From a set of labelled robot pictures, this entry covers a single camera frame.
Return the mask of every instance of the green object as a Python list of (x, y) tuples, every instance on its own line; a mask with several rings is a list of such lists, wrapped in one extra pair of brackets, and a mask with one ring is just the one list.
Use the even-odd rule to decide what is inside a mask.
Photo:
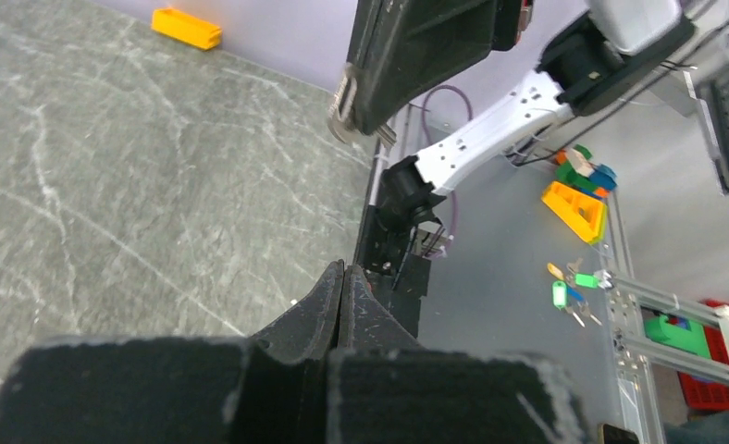
[(572, 167), (572, 164), (568, 161), (563, 162), (563, 165), (558, 166), (555, 170), (555, 177), (564, 185), (568, 185), (582, 191), (587, 191), (590, 194), (593, 194), (594, 191), (599, 189), (599, 185), (591, 182), (590, 179), (585, 176), (578, 174)]
[(575, 284), (588, 289), (597, 289), (599, 287), (599, 278), (592, 275), (575, 275)]
[(710, 359), (710, 349), (702, 324), (689, 320), (688, 328), (685, 328), (674, 326), (669, 320), (668, 315), (662, 314), (645, 321), (645, 336), (655, 342)]
[(578, 174), (576, 171), (573, 170), (575, 173), (572, 176), (572, 186), (582, 190), (587, 191), (589, 193), (593, 193), (594, 191), (599, 189), (599, 185), (593, 183), (590, 181), (590, 179), (586, 178), (585, 176)]
[(572, 167), (572, 164), (569, 162), (563, 162), (561, 166), (558, 166), (558, 169), (555, 170), (555, 177), (558, 178), (558, 181), (562, 183), (563, 185), (569, 185), (572, 186), (572, 182), (575, 180), (575, 177), (572, 176), (572, 173), (574, 173), (575, 176), (579, 176), (575, 169)]
[(574, 148), (575, 151), (582, 154), (586, 160), (590, 160), (591, 157), (593, 157), (593, 154), (590, 153), (590, 150), (588, 150), (585, 146), (577, 144)]
[(566, 306), (566, 282), (556, 280), (552, 283), (552, 304), (557, 308)]

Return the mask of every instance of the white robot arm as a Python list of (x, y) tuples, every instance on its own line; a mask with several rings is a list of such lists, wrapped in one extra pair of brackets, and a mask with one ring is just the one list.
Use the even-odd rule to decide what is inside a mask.
[[(377, 133), (389, 146), (394, 131), (385, 122), (395, 110), (481, 60), (490, 49), (511, 48), (532, 8), (540, 7), (533, 0), (359, 2), (329, 128), (344, 142), (357, 132)], [(435, 220), (432, 208), (471, 172), (526, 137), (610, 105), (695, 31), (677, 0), (587, 2), (588, 13), (547, 45), (536, 69), (506, 97), (445, 140), (382, 173), (370, 215), (375, 221), (364, 228), (372, 231), (362, 253), (366, 268), (399, 273), (384, 265), (404, 262), (412, 228)], [(422, 7), (440, 12), (428, 21)], [(487, 14), (496, 15), (494, 25)], [(472, 23), (490, 27), (485, 41), (473, 33), (459, 38), (460, 29), (470, 30)], [(491, 46), (487, 39), (493, 39)], [(438, 51), (430, 54), (430, 48)]]
[[(638, 55), (674, 30), (683, 16), (675, 0), (587, 0), (590, 18), (621, 56)], [(416, 169), (433, 192), (446, 196), (470, 173), (546, 127), (575, 115), (557, 99), (563, 93), (547, 72), (528, 72), (496, 104), (447, 139), (417, 153)]]

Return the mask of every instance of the orange block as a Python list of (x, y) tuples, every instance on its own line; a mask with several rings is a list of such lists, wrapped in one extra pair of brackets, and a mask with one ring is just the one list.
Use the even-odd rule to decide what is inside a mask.
[(152, 29), (205, 51), (220, 44), (222, 32), (219, 26), (185, 14), (173, 7), (154, 11)]
[(560, 182), (544, 190), (541, 202), (552, 210), (583, 241), (601, 241), (606, 223), (607, 205)]

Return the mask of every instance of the blue toy block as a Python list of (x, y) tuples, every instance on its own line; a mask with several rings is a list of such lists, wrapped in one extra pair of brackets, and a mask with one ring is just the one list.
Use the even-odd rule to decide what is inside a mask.
[(615, 190), (615, 187), (617, 187), (617, 184), (615, 184), (615, 180), (613, 180), (607, 174), (600, 172), (598, 169), (590, 175), (588, 180), (607, 191)]
[(618, 179), (618, 175), (615, 174), (615, 171), (612, 171), (612, 168), (606, 165), (599, 165), (596, 167), (596, 170), (599, 173), (606, 174), (607, 176), (610, 176), (612, 180)]

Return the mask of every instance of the red container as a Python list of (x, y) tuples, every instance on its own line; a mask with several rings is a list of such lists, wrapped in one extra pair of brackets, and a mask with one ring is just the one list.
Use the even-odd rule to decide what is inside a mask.
[[(709, 307), (729, 305), (714, 300), (707, 300), (705, 304)], [(711, 359), (719, 363), (729, 364), (729, 356), (724, 345), (722, 332), (717, 328), (705, 327), (705, 339), (708, 341)], [(692, 409), (715, 412), (729, 410), (729, 387), (713, 382), (700, 382), (684, 373), (678, 373), (678, 377), (681, 380), (686, 405)]]

